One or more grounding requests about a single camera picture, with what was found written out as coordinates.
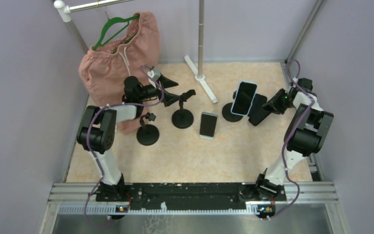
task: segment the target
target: phone mount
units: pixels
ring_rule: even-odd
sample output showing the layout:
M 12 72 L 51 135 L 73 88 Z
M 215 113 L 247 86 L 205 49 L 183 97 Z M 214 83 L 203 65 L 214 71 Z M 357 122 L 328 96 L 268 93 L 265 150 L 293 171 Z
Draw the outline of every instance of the phone mount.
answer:
M 194 89 L 190 89 L 187 92 L 180 95 L 180 99 L 178 102 L 180 109 L 175 111 L 171 117 L 171 121 L 176 128 L 185 129 L 193 124 L 193 113 L 183 108 L 184 102 L 186 102 L 187 99 L 189 99 L 193 95 L 196 95 L 196 91 Z
M 140 117 L 141 127 L 137 131 L 137 140 L 140 144 L 145 146 L 153 145 L 158 141 L 160 131 L 158 131 L 156 126 L 146 124 L 144 122 L 144 118 L 148 119 L 149 121 L 154 121 L 156 116 L 153 113 L 147 113 Z
M 223 118 L 225 120 L 229 121 L 229 122 L 238 122 L 238 121 L 242 120 L 243 116 L 235 115 L 231 112 L 231 107 L 232 106 L 233 106 L 232 102 L 224 105 L 224 107 L 222 109 Z

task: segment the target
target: pink bag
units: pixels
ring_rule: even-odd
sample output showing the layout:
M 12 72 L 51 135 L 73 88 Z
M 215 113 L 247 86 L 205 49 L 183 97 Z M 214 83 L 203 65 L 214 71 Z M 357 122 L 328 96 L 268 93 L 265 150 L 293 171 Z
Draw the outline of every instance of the pink bag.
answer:
M 82 82 L 97 106 L 122 102 L 124 80 L 135 76 L 143 85 L 149 79 L 140 71 L 141 65 L 155 66 L 160 54 L 160 36 L 157 21 L 151 12 L 140 12 L 131 21 L 126 36 L 89 49 L 81 61 L 78 72 Z M 127 44 L 125 41 L 134 36 Z M 118 129 L 127 134 L 140 127 L 139 119 L 119 123 Z

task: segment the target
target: phone stand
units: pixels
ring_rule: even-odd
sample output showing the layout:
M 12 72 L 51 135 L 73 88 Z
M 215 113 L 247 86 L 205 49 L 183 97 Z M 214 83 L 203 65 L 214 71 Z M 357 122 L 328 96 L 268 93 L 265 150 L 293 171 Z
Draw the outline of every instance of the phone stand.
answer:
M 229 122 L 238 122 L 243 118 L 243 116 L 233 114 L 231 112 L 231 106 L 232 105 L 233 105 L 232 102 L 224 105 L 223 110 L 222 110 L 222 115 L 223 115 L 224 119 L 229 121 Z
M 183 108 L 184 102 L 187 101 L 187 99 L 189 99 L 192 95 L 196 95 L 196 91 L 193 89 L 180 95 L 180 109 L 175 111 L 171 117 L 171 122 L 176 128 L 185 129 L 190 127 L 194 122 L 193 113 Z
M 144 122 L 144 117 L 149 121 L 154 121 L 156 116 L 153 113 L 147 113 L 144 116 L 140 117 L 141 127 L 137 131 L 137 140 L 140 144 L 149 146 L 158 141 L 160 132 L 158 131 L 158 128 L 156 126 L 146 124 Z

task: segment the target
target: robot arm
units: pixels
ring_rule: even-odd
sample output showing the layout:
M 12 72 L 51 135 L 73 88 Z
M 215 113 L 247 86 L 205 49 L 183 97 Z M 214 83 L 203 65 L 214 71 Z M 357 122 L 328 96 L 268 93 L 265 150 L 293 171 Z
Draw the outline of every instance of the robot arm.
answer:
M 161 99 L 166 107 L 180 99 L 180 96 L 165 90 L 165 88 L 177 86 L 177 82 L 166 78 L 157 69 L 150 70 L 148 76 L 150 80 L 158 81 L 161 84 L 160 87 L 156 87 L 153 84 L 154 82 L 143 86 L 136 77 L 127 77 L 124 81 L 125 94 L 122 98 L 125 105 L 113 106 L 99 113 L 94 121 L 94 125 L 99 124 L 99 126 L 91 126 L 91 132 L 89 133 L 89 145 L 93 152 L 89 151 L 87 134 L 95 114 L 101 108 L 88 106 L 82 117 L 76 140 L 91 155 L 102 177 L 98 190 L 95 192 L 97 201 L 119 201 L 125 192 L 124 178 L 118 169 L 115 155 L 111 149 L 114 142 L 115 125 L 139 117 L 141 117 L 140 122 L 143 117 L 153 121 L 155 119 L 153 114 L 147 113 L 147 115 L 141 116 L 144 108 L 142 103 L 151 100 L 153 97 Z
M 296 79 L 295 82 L 302 87 L 306 93 L 315 100 L 314 105 L 303 117 L 300 124 L 296 126 L 296 131 L 288 141 L 284 149 L 284 156 L 287 170 L 291 171 L 300 161 L 308 157 L 311 153 L 317 153 L 322 148 L 329 128 L 332 124 L 333 114 L 324 111 L 317 102 L 317 97 L 312 91 L 312 81 L 306 78 Z M 295 86 L 289 90 L 279 90 L 275 96 L 262 105 L 258 113 L 263 116 L 259 124 L 270 113 L 284 114 L 288 108 L 296 108 L 284 139 L 287 139 L 291 130 L 295 127 L 302 113 L 311 104 L 311 99 L 305 93 L 298 91 Z M 283 182 L 286 178 L 285 166 L 280 156 L 271 167 L 260 174 L 256 182 L 256 192 L 261 199 L 276 197 L 282 190 Z

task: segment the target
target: smartphone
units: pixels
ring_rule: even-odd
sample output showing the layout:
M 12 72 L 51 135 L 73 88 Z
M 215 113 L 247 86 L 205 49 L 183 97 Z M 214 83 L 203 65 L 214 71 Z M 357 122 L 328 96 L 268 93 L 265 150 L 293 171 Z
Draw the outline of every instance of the smartphone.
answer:
M 257 85 L 250 81 L 241 81 L 236 91 L 231 112 L 235 115 L 246 116 L 249 114 L 250 108 L 253 103 L 254 96 L 256 95 Z
M 216 123 L 218 116 L 212 113 L 203 112 L 201 114 L 200 138 L 213 140 L 216 131 Z

